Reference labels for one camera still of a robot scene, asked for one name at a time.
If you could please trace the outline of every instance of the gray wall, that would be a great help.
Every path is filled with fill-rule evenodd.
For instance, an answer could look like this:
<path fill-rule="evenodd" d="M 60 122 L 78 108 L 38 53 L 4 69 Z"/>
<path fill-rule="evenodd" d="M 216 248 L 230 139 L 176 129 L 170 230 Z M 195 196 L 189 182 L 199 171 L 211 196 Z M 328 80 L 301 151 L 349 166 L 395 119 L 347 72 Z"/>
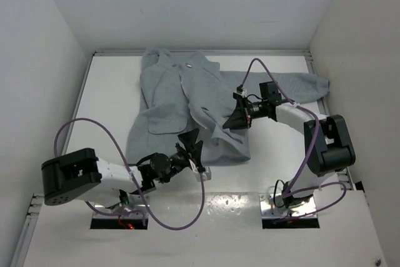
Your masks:
<path fill-rule="evenodd" d="M 334 0 L 311 52 L 347 119 L 386 261 L 400 266 L 400 0 Z"/>
<path fill-rule="evenodd" d="M 54 0 L 84 49 L 305 49 L 331 0 Z"/>
<path fill-rule="evenodd" d="M 71 118 L 88 61 L 53 0 L 0 0 L 0 266 L 9 266 L 41 163 Z"/>

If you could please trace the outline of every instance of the gray sweatshirt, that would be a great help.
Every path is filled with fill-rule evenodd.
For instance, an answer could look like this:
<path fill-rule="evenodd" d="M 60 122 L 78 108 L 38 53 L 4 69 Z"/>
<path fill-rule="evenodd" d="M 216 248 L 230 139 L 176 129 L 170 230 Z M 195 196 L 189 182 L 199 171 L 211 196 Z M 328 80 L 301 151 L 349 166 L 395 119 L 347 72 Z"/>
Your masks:
<path fill-rule="evenodd" d="M 144 156 L 176 152 L 177 135 L 200 129 L 204 141 L 202 163 L 229 165 L 250 159 L 248 132 L 223 129 L 236 101 L 233 92 L 244 71 L 220 71 L 202 52 L 173 56 L 165 49 L 148 49 L 142 58 L 141 110 L 127 139 L 126 157 L 135 164 Z M 329 82 L 308 73 L 274 73 L 274 77 L 298 103 L 325 96 Z M 259 83 L 270 81 L 267 73 L 250 73 L 244 88 L 259 95 Z"/>

